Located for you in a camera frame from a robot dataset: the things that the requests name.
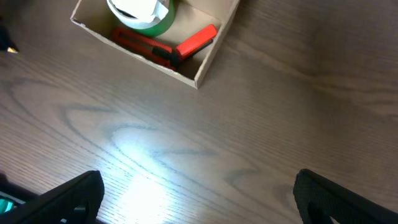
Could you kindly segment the red black utility knife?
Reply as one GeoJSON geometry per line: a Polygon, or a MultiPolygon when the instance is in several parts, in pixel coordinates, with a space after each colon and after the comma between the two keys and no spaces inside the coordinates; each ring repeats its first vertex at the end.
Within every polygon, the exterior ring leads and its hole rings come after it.
{"type": "Polygon", "coordinates": [[[113,40],[132,50],[134,53],[151,60],[152,62],[176,71],[179,66],[177,52],[154,39],[140,35],[134,31],[115,28],[112,34],[113,40]]]}

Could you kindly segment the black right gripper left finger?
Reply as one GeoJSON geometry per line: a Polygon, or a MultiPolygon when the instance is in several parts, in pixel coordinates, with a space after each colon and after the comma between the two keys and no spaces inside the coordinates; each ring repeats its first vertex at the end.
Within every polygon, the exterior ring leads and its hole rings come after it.
{"type": "Polygon", "coordinates": [[[24,189],[1,174],[1,223],[97,222],[104,197],[100,171],[87,171],[41,195],[24,189]]]}

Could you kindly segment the red blade case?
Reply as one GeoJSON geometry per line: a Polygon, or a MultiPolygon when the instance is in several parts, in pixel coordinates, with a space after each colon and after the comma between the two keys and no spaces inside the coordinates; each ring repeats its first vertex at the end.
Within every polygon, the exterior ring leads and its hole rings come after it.
{"type": "Polygon", "coordinates": [[[218,31],[216,27],[213,24],[210,24],[178,45],[175,50],[177,52],[179,62],[194,56],[196,53],[212,44],[217,33],[218,31]]]}

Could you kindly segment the green tape roll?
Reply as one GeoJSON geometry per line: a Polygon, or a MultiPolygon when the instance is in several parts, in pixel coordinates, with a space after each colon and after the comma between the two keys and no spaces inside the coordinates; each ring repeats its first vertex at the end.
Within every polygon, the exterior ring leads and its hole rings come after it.
{"type": "Polygon", "coordinates": [[[136,32],[138,32],[139,34],[142,35],[146,35],[149,37],[155,37],[158,35],[163,34],[165,31],[167,31],[171,25],[174,22],[174,18],[175,18],[175,7],[174,7],[174,1],[173,0],[169,0],[171,5],[169,7],[170,11],[169,13],[166,15],[165,19],[161,20],[160,23],[158,23],[156,26],[148,28],[148,29],[132,29],[136,32]]]}

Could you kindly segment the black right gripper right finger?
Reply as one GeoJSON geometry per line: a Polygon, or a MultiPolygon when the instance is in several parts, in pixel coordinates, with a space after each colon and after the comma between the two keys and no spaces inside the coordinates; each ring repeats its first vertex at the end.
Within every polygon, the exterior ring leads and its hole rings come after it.
{"type": "Polygon", "coordinates": [[[386,209],[320,175],[302,169],[295,178],[293,195],[304,224],[396,224],[397,213],[386,209]]]}

